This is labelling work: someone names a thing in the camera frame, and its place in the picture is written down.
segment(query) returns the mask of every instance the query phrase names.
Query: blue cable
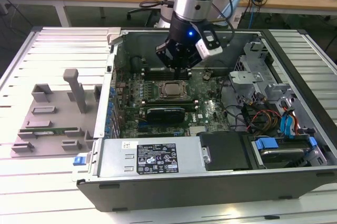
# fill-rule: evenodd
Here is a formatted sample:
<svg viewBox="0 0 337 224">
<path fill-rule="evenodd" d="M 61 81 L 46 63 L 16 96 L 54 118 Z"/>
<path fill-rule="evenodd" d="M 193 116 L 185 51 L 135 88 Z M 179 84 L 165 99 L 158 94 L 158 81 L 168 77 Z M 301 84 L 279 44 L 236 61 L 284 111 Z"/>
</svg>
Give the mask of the blue cable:
<svg viewBox="0 0 337 224">
<path fill-rule="evenodd" d="M 254 15 L 254 2 L 255 2 L 255 0 L 253 0 L 253 2 L 252 2 L 252 15 L 251 15 L 251 20 L 249 21 L 248 29 L 250 29 L 252 27 L 252 21 L 253 21 L 253 15 Z"/>
</svg>

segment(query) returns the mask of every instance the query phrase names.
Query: blue drive bracket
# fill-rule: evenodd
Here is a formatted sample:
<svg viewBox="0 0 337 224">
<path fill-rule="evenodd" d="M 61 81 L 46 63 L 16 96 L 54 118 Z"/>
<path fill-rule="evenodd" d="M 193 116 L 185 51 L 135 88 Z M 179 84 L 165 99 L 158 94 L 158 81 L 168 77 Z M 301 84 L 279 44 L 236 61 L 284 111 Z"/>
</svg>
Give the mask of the blue drive bracket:
<svg viewBox="0 0 337 224">
<path fill-rule="evenodd" d="M 255 141 L 258 150 L 261 149 L 277 149 L 279 147 L 275 138 L 259 138 Z"/>
</svg>

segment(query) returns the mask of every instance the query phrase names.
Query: blue latch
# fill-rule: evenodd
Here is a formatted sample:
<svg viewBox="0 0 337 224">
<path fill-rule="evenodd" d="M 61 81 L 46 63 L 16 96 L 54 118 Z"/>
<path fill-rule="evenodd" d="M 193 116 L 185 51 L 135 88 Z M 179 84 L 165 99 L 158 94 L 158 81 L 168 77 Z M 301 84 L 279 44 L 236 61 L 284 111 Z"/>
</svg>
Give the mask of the blue latch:
<svg viewBox="0 0 337 224">
<path fill-rule="evenodd" d="M 309 142 L 312 147 L 317 146 L 317 142 L 314 137 L 309 137 Z"/>
<path fill-rule="evenodd" d="M 81 165 L 86 165 L 86 157 L 75 157 L 73 166 L 81 166 Z"/>
<path fill-rule="evenodd" d="M 255 141 L 257 149 L 277 149 L 279 145 L 275 138 L 259 138 Z"/>
</svg>

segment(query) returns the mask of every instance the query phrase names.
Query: gray plastic part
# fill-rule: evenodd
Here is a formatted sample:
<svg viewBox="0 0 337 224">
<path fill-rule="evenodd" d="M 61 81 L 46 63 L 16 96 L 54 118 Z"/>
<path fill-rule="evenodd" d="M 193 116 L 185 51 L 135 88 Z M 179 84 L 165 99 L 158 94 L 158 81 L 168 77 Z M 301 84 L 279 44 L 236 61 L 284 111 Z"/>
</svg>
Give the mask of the gray plastic part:
<svg viewBox="0 0 337 224">
<path fill-rule="evenodd" d="M 32 114 L 39 115 L 39 114 L 54 114 L 56 113 L 56 107 L 54 106 L 38 106 L 33 107 Z"/>
<path fill-rule="evenodd" d="M 94 96 L 95 96 L 96 102 L 98 102 L 100 100 L 101 91 L 102 91 L 102 85 L 95 85 Z"/>
<path fill-rule="evenodd" d="M 86 103 L 83 86 L 78 83 L 78 70 L 77 69 L 66 69 L 63 74 L 63 79 L 69 83 L 72 89 L 75 101 L 77 103 L 78 109 L 81 113 L 86 112 Z"/>
<path fill-rule="evenodd" d="M 48 84 L 36 84 L 32 91 L 32 96 L 37 103 L 48 102 L 47 94 L 52 94 Z"/>
<path fill-rule="evenodd" d="M 34 146 L 29 141 L 23 141 L 20 143 L 14 143 L 12 150 L 16 153 L 33 152 Z"/>
<path fill-rule="evenodd" d="M 64 131 L 64 133 L 67 137 L 77 137 L 77 136 L 84 135 L 84 132 L 81 128 L 79 128 L 78 130 L 74 130 L 74 131 Z"/>
<path fill-rule="evenodd" d="M 92 149 L 93 144 L 94 144 L 94 139 L 91 137 L 89 131 L 85 131 L 84 141 L 86 145 L 88 146 L 88 148 Z"/>
<path fill-rule="evenodd" d="M 17 136 L 20 137 L 20 139 L 37 139 L 36 135 L 33 132 L 24 132 L 24 133 L 18 133 Z"/>
<path fill-rule="evenodd" d="M 50 128 L 52 122 L 50 120 L 46 121 L 27 121 L 26 128 Z"/>
<path fill-rule="evenodd" d="M 74 94 L 72 92 L 68 92 L 67 94 L 68 94 L 70 102 L 75 102 L 76 101 L 75 97 L 74 97 Z"/>
<path fill-rule="evenodd" d="M 78 140 L 63 140 L 61 146 L 65 151 L 80 150 L 82 148 Z"/>
<path fill-rule="evenodd" d="M 53 131 L 53 128 L 81 128 L 83 132 L 88 131 L 89 135 L 94 135 L 98 102 L 94 97 L 92 90 L 85 91 L 86 113 L 78 112 L 78 107 L 75 102 L 71 102 L 67 95 L 68 91 L 54 91 L 52 94 L 47 94 L 48 102 L 37 103 L 33 100 L 29 112 L 23 122 L 22 129 L 25 129 L 27 121 L 52 121 L 52 127 L 47 131 Z M 32 114 L 33 108 L 54 106 L 56 113 L 53 114 Z M 44 156 L 50 157 L 53 155 L 73 154 L 77 155 L 81 152 L 91 151 L 91 143 L 87 143 L 82 136 L 68 138 L 66 135 L 38 135 L 32 133 L 18 133 L 15 143 L 22 143 L 25 140 L 35 147 L 33 152 L 11 152 L 11 157 L 34 157 Z M 64 151 L 62 148 L 62 140 L 78 140 L 82 145 L 79 149 Z"/>
</svg>

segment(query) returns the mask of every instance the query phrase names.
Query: red wire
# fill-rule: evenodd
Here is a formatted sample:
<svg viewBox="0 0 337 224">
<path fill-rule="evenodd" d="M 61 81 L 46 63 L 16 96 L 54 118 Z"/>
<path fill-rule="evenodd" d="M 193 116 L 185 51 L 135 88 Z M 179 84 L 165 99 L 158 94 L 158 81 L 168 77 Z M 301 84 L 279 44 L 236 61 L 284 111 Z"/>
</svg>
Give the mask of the red wire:
<svg viewBox="0 0 337 224">
<path fill-rule="evenodd" d="M 253 117 L 251 123 L 253 123 L 253 121 L 257 118 L 257 116 L 258 116 L 261 112 L 272 112 L 272 113 L 275 113 L 277 116 L 281 117 L 281 116 L 280 116 L 277 112 L 275 112 L 275 111 L 272 111 L 272 110 L 261 110 L 261 111 L 258 111 L 258 112 L 256 113 L 256 115 Z"/>
</svg>

